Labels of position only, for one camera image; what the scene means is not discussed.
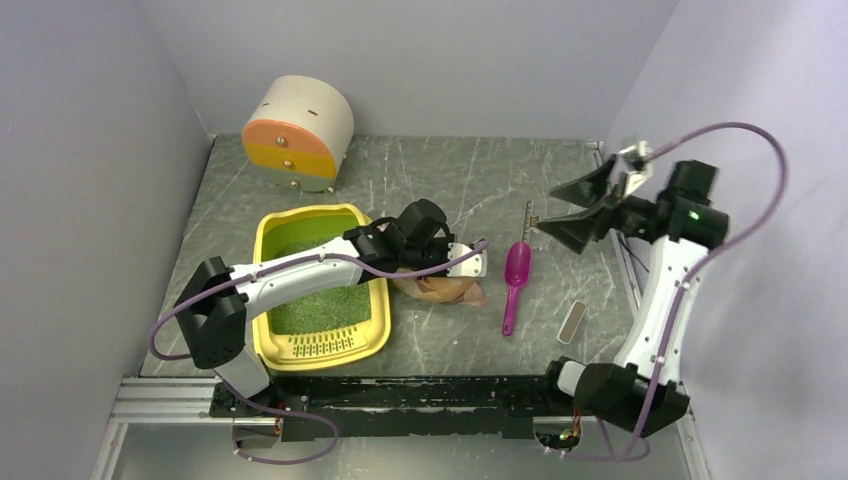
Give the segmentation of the orange cat litter bag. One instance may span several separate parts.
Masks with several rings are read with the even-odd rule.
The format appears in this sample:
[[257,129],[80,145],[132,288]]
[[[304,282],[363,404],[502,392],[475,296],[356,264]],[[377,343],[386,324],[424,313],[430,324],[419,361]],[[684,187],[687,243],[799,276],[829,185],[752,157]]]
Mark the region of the orange cat litter bag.
[[391,283],[404,294],[429,303],[472,307],[486,303],[484,290],[470,277],[416,277],[391,279]]

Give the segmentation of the magenta plastic scoop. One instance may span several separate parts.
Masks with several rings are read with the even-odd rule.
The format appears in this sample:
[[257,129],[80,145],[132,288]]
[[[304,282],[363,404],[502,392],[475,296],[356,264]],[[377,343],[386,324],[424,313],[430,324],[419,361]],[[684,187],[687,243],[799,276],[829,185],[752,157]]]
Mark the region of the magenta plastic scoop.
[[529,282],[532,262],[533,253],[527,242],[516,242],[510,247],[503,275],[507,286],[507,299],[501,330],[504,336],[511,336],[514,333],[521,291]]

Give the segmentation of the round cream drawer cabinet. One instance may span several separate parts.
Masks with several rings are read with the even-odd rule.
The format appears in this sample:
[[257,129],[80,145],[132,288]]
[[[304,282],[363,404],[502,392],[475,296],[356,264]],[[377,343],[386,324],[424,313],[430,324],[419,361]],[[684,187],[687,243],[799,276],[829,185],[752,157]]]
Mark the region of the round cream drawer cabinet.
[[286,75],[269,87],[241,131],[251,163],[274,183],[332,192],[354,132],[347,99],[328,83]]

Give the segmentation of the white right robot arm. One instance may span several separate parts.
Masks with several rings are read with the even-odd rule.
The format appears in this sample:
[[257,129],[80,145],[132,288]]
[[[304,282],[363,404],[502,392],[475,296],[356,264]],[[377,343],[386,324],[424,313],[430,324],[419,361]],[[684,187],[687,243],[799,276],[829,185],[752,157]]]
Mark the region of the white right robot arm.
[[536,227],[577,254],[611,231],[650,243],[649,277],[638,312],[612,361],[552,361],[539,398],[550,413],[574,406],[647,438],[675,423],[690,406],[680,385],[683,338],[701,285],[700,263],[724,244],[730,217],[709,198],[718,173],[714,166],[676,162],[665,188],[648,200],[632,194],[628,183],[650,173],[650,164],[637,161],[614,180],[616,161],[610,156],[596,170],[553,188],[551,197],[581,210]]

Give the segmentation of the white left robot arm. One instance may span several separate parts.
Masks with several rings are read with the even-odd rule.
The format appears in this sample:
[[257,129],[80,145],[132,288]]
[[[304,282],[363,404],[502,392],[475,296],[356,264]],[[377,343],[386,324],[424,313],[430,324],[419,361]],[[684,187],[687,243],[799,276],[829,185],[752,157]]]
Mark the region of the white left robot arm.
[[262,221],[252,263],[201,262],[164,320],[178,324],[197,369],[221,376],[261,416],[275,406],[275,374],[346,365],[384,347],[392,280],[483,269],[477,246],[460,243],[429,200],[378,219],[349,204],[304,207]]

